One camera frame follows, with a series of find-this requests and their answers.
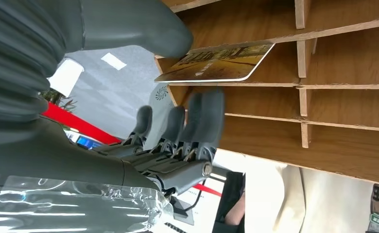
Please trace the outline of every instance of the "wooden shelf compartment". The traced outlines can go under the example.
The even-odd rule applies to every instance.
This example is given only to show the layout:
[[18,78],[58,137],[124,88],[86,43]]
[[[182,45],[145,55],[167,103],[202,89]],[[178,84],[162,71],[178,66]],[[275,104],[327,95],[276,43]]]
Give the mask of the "wooden shelf compartment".
[[306,89],[379,89],[379,28],[317,39]]
[[312,126],[301,147],[300,124],[225,117],[220,148],[379,183],[379,132]]
[[190,52],[199,52],[379,27],[379,0],[312,0],[300,30],[293,0],[221,0],[177,14],[194,35]]
[[[216,87],[169,86],[176,105],[187,108],[192,93]],[[225,115],[269,120],[300,122],[299,93],[292,87],[222,87],[225,96]]]
[[220,0],[162,0],[173,12],[185,11]]
[[177,86],[298,86],[297,47],[295,42],[276,44],[251,76],[241,82],[170,83]]
[[312,90],[306,122],[379,131],[379,90]]

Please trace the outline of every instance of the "red barrier tape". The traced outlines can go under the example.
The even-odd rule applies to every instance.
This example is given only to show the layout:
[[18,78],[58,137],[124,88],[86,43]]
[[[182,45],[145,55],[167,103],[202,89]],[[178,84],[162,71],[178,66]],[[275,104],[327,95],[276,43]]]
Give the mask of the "red barrier tape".
[[121,142],[118,138],[100,130],[99,128],[89,124],[74,114],[65,111],[55,104],[49,103],[48,110],[42,115],[58,121],[61,124],[67,125],[68,127],[77,129],[80,133],[95,138],[102,143],[112,144]]
[[205,187],[205,186],[202,185],[202,184],[197,184],[197,185],[194,186],[194,188],[196,188],[196,189],[198,189],[198,190],[201,190],[201,191],[203,191],[203,192],[211,193],[211,194],[217,195],[218,197],[221,197],[221,193],[215,191],[214,189],[211,189],[211,188]]

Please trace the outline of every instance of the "green label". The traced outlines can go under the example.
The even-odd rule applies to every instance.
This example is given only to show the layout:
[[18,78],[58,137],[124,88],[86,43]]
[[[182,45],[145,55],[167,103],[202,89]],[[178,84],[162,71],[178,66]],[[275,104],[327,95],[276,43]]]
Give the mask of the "green label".
[[379,224],[379,217],[376,215],[370,215],[370,221]]

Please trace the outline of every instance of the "gray robotic arm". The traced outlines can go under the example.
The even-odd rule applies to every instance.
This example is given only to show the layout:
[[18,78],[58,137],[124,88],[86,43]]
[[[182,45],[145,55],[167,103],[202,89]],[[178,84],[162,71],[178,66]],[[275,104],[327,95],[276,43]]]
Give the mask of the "gray robotic arm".
[[158,146],[142,151],[152,111],[121,144],[95,150],[71,143],[56,122],[39,114],[66,52],[140,45],[180,57],[192,35],[158,0],[0,0],[0,187],[10,176],[146,187],[166,197],[211,173],[221,136],[224,98],[219,90],[170,113]]

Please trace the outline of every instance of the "clear plastic film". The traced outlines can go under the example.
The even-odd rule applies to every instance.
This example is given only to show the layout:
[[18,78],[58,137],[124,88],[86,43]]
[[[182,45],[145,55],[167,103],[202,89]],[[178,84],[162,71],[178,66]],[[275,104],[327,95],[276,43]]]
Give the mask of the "clear plastic film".
[[0,185],[0,233],[134,233],[172,215],[149,188],[18,176]]

